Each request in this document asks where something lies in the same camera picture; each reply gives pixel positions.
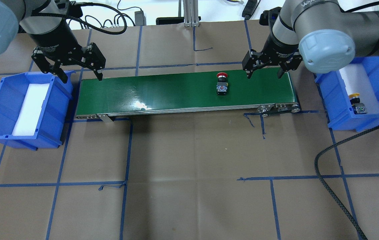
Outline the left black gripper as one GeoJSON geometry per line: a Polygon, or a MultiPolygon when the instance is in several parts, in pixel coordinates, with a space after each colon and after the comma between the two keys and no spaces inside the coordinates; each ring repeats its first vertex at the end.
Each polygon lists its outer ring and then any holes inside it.
{"type": "Polygon", "coordinates": [[[31,38],[37,47],[31,55],[34,63],[42,73],[51,73],[60,78],[66,84],[68,77],[61,69],[61,64],[68,65],[70,60],[79,60],[80,66],[90,69],[99,81],[103,80],[102,71],[106,65],[106,58],[95,43],[86,47],[78,44],[66,20],[50,32],[44,34],[32,34],[31,38]],[[46,58],[54,61],[51,64],[46,58]]]}

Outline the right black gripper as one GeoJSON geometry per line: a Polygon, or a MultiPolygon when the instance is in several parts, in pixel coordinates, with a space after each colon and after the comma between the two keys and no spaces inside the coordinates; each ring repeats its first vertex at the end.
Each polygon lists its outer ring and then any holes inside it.
{"type": "Polygon", "coordinates": [[[303,61],[300,53],[294,54],[297,48],[297,44],[283,43],[270,33],[261,52],[248,50],[242,60],[242,68],[250,79],[256,70],[266,67],[266,63],[271,66],[279,65],[277,77],[281,79],[284,73],[296,70],[303,61]]]}

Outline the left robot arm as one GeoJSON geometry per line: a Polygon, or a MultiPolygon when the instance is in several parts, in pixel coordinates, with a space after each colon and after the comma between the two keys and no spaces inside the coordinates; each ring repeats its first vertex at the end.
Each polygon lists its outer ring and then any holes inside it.
{"type": "Polygon", "coordinates": [[[59,77],[68,77],[62,66],[78,65],[103,79],[106,59],[95,43],[81,46],[66,20],[80,20],[84,3],[70,0],[0,0],[0,54],[23,30],[36,47],[31,55],[39,70],[59,77]]]}

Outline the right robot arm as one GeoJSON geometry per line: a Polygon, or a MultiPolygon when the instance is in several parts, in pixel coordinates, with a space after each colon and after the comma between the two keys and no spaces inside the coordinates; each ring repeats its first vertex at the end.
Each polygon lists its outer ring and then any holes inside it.
{"type": "Polygon", "coordinates": [[[263,50],[249,50],[242,68],[279,66],[277,76],[303,61],[315,74],[340,70],[356,57],[379,56],[379,11],[344,11],[337,0],[287,0],[264,11],[259,23],[269,26],[263,50]]]}

